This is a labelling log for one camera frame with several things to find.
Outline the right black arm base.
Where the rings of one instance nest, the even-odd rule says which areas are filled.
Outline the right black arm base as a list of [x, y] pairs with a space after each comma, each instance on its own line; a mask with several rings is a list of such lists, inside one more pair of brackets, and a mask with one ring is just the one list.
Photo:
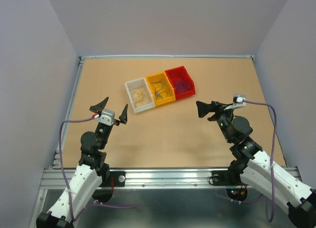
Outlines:
[[213, 186], [242, 186], [240, 174], [230, 170], [213, 170], [208, 182]]

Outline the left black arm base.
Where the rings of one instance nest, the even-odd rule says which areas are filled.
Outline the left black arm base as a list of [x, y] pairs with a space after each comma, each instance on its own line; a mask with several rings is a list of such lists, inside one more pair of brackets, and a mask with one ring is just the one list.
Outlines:
[[107, 170], [107, 172], [103, 172], [102, 174], [102, 183], [99, 187], [109, 188], [111, 186], [116, 187], [124, 187], [126, 172], [122, 170]]

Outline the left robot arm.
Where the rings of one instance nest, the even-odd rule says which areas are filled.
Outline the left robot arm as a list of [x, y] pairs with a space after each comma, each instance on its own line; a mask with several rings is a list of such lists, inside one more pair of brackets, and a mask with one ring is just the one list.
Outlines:
[[36, 227], [74, 228], [96, 189], [109, 182], [110, 169], [105, 163], [107, 154], [103, 149], [113, 127], [127, 124], [128, 107], [125, 106], [119, 118], [115, 118], [115, 112], [106, 109], [108, 100], [105, 98], [100, 103], [90, 106], [89, 110], [93, 116], [89, 120], [96, 120], [97, 127], [95, 131], [82, 134], [81, 156], [75, 172], [71, 180], [63, 175], [66, 183], [64, 191], [46, 213], [38, 215]]

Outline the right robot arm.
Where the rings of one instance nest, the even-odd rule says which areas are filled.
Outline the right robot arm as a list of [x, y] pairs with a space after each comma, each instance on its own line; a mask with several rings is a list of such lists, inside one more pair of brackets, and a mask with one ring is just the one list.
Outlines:
[[295, 227], [314, 228], [316, 190], [274, 162], [272, 155], [250, 137], [253, 129], [249, 121], [234, 115], [234, 110], [245, 107], [246, 103], [241, 96], [236, 96], [231, 104], [196, 102], [200, 118], [213, 113], [208, 121], [218, 124], [226, 142], [232, 144], [230, 150], [235, 157], [227, 171], [211, 179], [225, 186], [249, 185], [272, 201], [273, 210], [278, 205]]

